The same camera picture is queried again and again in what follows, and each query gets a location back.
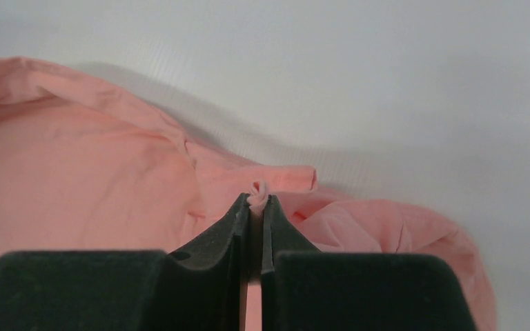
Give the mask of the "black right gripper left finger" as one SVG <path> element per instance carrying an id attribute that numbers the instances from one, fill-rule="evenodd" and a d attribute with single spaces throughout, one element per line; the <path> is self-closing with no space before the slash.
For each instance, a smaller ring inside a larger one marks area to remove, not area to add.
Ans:
<path id="1" fill-rule="evenodd" d="M 243 330 L 247 195 L 161 250 L 16 251 L 0 257 L 0 330 Z"/>

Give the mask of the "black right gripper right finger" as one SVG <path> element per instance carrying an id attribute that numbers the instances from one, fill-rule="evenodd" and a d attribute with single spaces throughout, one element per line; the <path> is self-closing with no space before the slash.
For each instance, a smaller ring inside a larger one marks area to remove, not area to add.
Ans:
<path id="1" fill-rule="evenodd" d="M 426 254 L 330 253 L 264 208 L 264 330 L 474 330 L 458 278 Z"/>

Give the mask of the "pink t shirt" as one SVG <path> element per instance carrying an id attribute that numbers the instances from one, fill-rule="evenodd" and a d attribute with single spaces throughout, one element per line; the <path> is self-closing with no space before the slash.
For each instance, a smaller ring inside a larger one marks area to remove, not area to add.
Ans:
<path id="1" fill-rule="evenodd" d="M 262 165 L 192 137 L 107 81 L 23 57 L 0 59 L 0 255 L 29 249 L 173 251 L 239 194 L 280 200 L 326 252 L 432 254 L 460 280 L 479 330 L 496 330 L 477 246 L 420 206 L 320 186 L 310 166 Z"/>

